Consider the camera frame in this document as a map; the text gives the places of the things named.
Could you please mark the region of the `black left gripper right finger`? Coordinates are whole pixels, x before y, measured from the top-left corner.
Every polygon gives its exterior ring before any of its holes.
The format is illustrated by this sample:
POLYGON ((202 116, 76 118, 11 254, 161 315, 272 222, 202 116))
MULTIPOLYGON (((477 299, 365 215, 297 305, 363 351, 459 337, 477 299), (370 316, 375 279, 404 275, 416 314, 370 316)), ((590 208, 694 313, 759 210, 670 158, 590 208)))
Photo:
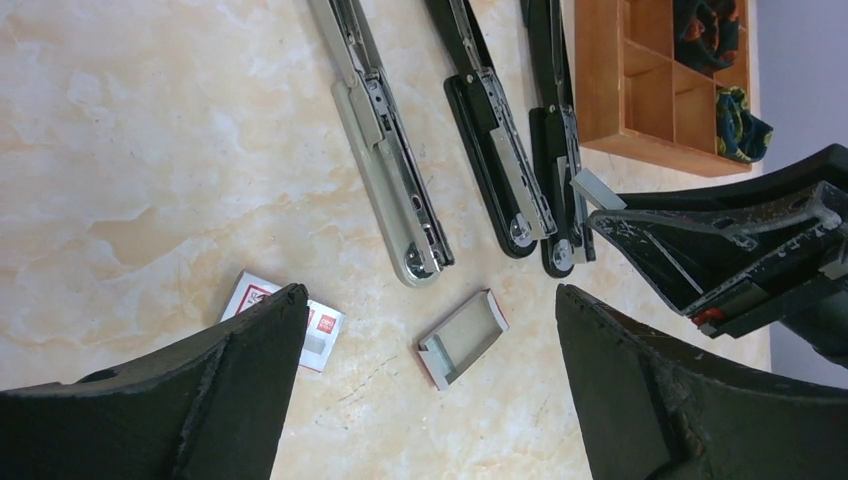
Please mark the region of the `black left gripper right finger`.
POLYGON ((715 355, 574 285, 556 321, 596 479, 843 479, 847 393, 715 355))

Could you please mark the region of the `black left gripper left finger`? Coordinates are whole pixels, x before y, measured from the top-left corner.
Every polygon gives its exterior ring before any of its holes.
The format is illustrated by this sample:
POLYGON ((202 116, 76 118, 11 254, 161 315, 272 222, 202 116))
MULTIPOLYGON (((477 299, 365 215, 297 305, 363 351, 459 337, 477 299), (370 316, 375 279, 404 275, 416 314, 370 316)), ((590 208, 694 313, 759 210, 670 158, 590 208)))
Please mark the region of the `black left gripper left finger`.
POLYGON ((308 317, 291 284, 235 317, 70 384, 1 394, 5 479, 266 479, 308 317))

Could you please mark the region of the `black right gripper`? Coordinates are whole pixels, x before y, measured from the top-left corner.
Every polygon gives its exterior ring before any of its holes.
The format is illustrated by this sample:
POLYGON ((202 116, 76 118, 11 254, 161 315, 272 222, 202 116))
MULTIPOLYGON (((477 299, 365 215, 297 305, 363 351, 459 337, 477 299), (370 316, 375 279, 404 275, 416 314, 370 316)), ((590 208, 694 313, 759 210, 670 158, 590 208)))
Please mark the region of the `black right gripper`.
POLYGON ((847 367, 847 148, 690 190, 627 193, 588 223, 710 338, 778 323, 847 367))

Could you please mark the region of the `red white staple box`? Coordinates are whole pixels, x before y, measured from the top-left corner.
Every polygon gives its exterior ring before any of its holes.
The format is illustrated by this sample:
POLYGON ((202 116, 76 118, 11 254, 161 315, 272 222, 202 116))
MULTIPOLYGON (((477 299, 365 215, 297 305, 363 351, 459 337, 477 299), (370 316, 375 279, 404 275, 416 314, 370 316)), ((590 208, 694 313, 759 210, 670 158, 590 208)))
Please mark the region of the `red white staple box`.
MULTIPOLYGON (((222 308, 219 321, 226 321, 281 289, 280 285, 242 270, 222 308)), ((321 373, 341 331, 345 314, 314 300, 307 300, 308 317, 300 355, 301 367, 321 373)))

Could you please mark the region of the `silver staple strip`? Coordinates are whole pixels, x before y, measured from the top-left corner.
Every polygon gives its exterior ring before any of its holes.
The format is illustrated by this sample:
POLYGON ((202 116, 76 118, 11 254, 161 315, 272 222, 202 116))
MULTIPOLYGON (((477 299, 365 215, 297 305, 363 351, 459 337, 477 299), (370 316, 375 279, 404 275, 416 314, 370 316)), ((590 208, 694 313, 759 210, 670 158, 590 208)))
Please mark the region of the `silver staple strip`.
POLYGON ((626 202, 588 168, 581 169, 570 185, 597 209, 624 210, 626 202))

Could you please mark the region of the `black stapler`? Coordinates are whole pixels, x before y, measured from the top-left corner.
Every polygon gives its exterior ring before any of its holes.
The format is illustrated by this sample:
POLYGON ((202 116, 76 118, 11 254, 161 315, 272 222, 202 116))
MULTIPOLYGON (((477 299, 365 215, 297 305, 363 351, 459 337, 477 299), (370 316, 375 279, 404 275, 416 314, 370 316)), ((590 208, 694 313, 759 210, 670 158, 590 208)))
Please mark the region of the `black stapler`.
POLYGON ((507 256, 525 258, 557 227, 479 23, 468 1, 424 4, 456 70, 443 87, 494 233, 507 256))
POLYGON ((529 111, 534 173, 557 232, 541 242, 543 268, 554 279, 596 259, 587 201, 571 180, 582 169, 575 101, 561 3, 521 3, 539 105, 529 111))

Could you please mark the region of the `staple box tray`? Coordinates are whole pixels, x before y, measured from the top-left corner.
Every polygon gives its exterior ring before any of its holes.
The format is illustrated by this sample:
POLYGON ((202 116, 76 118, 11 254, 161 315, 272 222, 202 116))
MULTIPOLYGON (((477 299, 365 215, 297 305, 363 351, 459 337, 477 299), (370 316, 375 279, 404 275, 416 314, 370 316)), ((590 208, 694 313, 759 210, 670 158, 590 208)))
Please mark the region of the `staple box tray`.
POLYGON ((445 391, 508 330, 493 291, 484 289, 425 334, 416 352, 435 388, 445 391))

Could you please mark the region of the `grey silver stapler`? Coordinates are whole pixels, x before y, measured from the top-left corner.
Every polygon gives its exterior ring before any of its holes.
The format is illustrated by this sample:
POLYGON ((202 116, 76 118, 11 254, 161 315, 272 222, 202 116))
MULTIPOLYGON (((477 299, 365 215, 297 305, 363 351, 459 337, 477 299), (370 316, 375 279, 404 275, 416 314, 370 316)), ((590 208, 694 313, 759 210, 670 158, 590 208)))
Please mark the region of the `grey silver stapler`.
POLYGON ((429 198, 366 16, 357 1, 311 2, 335 61, 332 95, 393 269, 422 288, 455 262, 429 198))

